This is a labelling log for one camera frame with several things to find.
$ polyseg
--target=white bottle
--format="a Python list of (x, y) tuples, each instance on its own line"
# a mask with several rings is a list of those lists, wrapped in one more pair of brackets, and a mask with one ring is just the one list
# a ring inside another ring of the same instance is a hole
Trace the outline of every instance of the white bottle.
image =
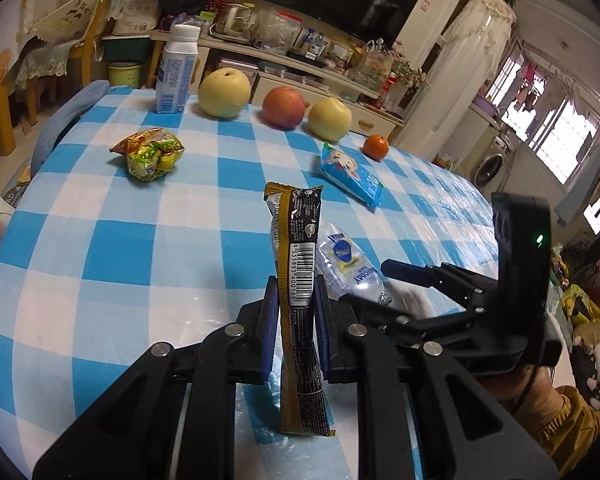
[(198, 57), (200, 27), (177, 24), (171, 27), (164, 46), (155, 85), (155, 110), (159, 114), (181, 114), (189, 97), (191, 75)]

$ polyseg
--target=metal screw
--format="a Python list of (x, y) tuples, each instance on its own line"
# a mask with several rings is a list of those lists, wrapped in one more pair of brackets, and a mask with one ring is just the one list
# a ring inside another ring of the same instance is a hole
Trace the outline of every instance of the metal screw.
[(231, 337), (238, 337), (244, 334), (244, 327), (240, 323), (231, 323), (231, 325), (224, 327), (224, 333)]
[(169, 352), (171, 352), (169, 343), (156, 343), (151, 347), (151, 354), (156, 357), (164, 357), (165, 355), (168, 355)]
[(442, 345), (436, 341), (427, 341), (422, 345), (422, 349), (425, 353), (436, 356), (442, 354)]
[(360, 323), (350, 324), (347, 330), (355, 337), (362, 337), (363, 335), (366, 335), (366, 326), (360, 325)]

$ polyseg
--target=person's arm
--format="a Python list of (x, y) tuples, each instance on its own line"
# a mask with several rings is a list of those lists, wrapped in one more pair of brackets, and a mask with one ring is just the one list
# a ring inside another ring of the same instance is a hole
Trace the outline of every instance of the person's arm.
[[(497, 400), (515, 403), (531, 377), (531, 367), (484, 379), (482, 385)], [(564, 476), (587, 453), (600, 434), (600, 413), (589, 406), (576, 388), (552, 386), (547, 368), (540, 368), (516, 420), (551, 456)]]

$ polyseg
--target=green and gold wrapper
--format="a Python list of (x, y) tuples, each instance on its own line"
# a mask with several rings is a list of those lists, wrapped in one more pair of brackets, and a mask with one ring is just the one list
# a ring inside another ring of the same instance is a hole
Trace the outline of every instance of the green and gold wrapper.
[(129, 173), (143, 182), (151, 182), (173, 170), (184, 146), (169, 130), (152, 128), (121, 140), (109, 150), (126, 155)]

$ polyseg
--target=barcode number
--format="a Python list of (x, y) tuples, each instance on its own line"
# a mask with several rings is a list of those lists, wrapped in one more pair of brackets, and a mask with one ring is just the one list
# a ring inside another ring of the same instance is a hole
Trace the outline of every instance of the barcode number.
[(315, 244), (289, 247), (289, 305), (308, 306), (314, 291)]
[(174, 94), (162, 94), (160, 97), (160, 111), (161, 112), (171, 112), (171, 108), (173, 108), (173, 98)]

